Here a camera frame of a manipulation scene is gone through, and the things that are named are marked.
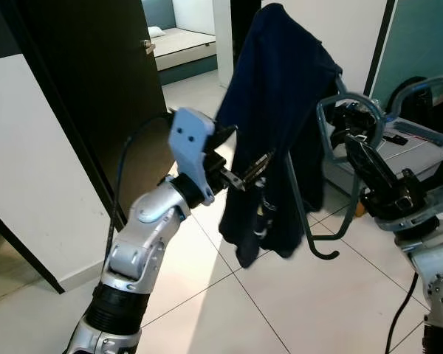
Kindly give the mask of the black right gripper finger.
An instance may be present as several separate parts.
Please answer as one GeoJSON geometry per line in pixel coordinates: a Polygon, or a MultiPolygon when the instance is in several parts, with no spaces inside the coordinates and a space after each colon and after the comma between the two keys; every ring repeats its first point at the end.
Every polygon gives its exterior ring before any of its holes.
{"type": "Polygon", "coordinates": [[[366,185],[368,193],[376,196],[397,195],[396,174],[376,149],[363,139],[347,134],[346,155],[357,177],[366,185]]]}

